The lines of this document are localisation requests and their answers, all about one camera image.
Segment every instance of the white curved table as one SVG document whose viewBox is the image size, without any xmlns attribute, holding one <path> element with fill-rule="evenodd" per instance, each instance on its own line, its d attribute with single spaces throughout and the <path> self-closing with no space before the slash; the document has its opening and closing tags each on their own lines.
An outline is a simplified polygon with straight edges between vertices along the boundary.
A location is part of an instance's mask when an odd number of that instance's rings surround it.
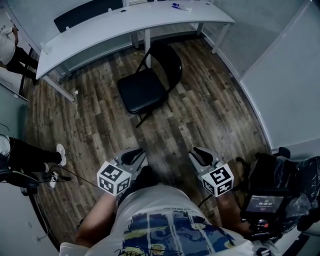
<svg viewBox="0 0 320 256">
<path fill-rule="evenodd" d="M 183 5 L 190 10 L 173 8 L 172 3 Z M 45 46 L 48 54 L 44 50 L 41 51 L 36 78 L 44 78 L 73 102 L 74 96 L 47 76 L 64 61 L 101 42 L 141 30 L 145 30 L 144 43 L 147 52 L 150 48 L 150 28 L 178 23 L 199 23 L 199 34 L 206 22 L 224 24 L 212 50 L 214 54 L 230 24 L 235 21 L 212 3 L 193 0 L 159 1 L 113 10 L 84 21 L 47 42 Z"/>
</svg>

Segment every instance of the person in white shirt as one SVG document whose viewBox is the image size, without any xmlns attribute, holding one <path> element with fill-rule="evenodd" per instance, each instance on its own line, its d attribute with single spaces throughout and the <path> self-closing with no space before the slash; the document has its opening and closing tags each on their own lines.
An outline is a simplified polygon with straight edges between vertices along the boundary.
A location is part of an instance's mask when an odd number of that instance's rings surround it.
<svg viewBox="0 0 320 256">
<path fill-rule="evenodd" d="M 221 228 L 181 190 L 157 183 L 145 166 L 119 200 L 115 221 L 116 197 L 103 194 L 79 226 L 74 243 L 63 242 L 59 255 L 254 255 L 253 243 L 240 235 L 251 232 L 249 224 L 241 222 L 230 191 L 216 198 Z"/>
<path fill-rule="evenodd" d="M 13 33 L 14 41 L 8 36 L 10 33 Z M 36 70 L 38 61 L 31 58 L 24 49 L 18 47 L 18 42 L 19 37 L 16 27 L 6 28 L 0 32 L 0 67 L 30 78 L 33 84 L 36 85 L 36 74 L 26 69 L 21 63 L 29 65 Z"/>
<path fill-rule="evenodd" d="M 66 151 L 62 144 L 56 146 L 56 152 L 51 152 L 2 134 L 0 159 L 5 159 L 10 168 L 20 168 L 25 172 L 48 172 L 47 163 L 61 166 L 67 164 Z"/>
</svg>

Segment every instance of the t-shirt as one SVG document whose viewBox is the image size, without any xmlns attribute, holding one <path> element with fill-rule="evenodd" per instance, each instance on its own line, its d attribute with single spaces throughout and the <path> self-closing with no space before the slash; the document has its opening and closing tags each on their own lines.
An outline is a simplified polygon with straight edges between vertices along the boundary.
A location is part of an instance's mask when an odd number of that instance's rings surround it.
<svg viewBox="0 0 320 256">
<path fill-rule="evenodd" d="M 254 255 L 240 234 L 212 226 L 181 190 L 153 186 L 119 206 L 111 233 L 90 249 L 64 242 L 60 256 Z"/>
<path fill-rule="evenodd" d="M 9 38 L 12 27 L 0 32 L 0 62 L 7 65 L 13 58 L 16 50 L 15 42 Z"/>
<path fill-rule="evenodd" d="M 8 136 L 0 135 L 0 155 L 6 156 L 10 152 L 10 139 Z"/>
</svg>

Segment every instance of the blue marker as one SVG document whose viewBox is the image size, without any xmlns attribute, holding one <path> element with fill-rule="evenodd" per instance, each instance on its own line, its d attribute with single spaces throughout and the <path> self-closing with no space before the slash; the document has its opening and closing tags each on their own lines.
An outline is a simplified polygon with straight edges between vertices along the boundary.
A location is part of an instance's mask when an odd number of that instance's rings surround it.
<svg viewBox="0 0 320 256">
<path fill-rule="evenodd" d="M 173 3 L 173 4 L 172 4 L 172 7 L 173 7 L 173 8 L 176 8 L 176 9 L 183 10 L 183 11 L 188 11 L 188 9 L 187 9 L 186 7 L 184 7 L 183 5 L 178 4 L 178 3 Z"/>
</svg>

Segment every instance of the pants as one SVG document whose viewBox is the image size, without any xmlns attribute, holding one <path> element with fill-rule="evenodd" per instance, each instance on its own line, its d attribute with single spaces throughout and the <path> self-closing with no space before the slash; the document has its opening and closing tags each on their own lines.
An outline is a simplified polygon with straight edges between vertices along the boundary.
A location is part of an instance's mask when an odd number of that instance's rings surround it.
<svg viewBox="0 0 320 256">
<path fill-rule="evenodd" d="M 123 195 L 120 197 L 118 206 L 125 200 L 127 196 L 138 190 L 156 186 L 159 183 L 159 177 L 153 172 L 150 166 L 144 166 L 140 174 L 132 182 L 131 186 L 126 189 Z"/>
<path fill-rule="evenodd" d="M 44 163 L 59 164 L 62 160 L 60 153 L 42 150 L 31 146 L 21 140 L 10 138 L 10 148 L 8 166 L 11 168 L 21 168 L 25 172 L 44 172 Z"/>
<path fill-rule="evenodd" d="M 24 49 L 16 46 L 15 52 L 12 57 L 12 60 L 6 65 L 6 69 L 10 72 L 21 74 L 26 78 L 30 78 L 32 80 L 36 79 L 36 74 L 31 70 L 27 69 L 21 63 L 26 64 L 34 68 L 35 70 L 38 68 L 38 61 L 31 58 Z"/>
</svg>

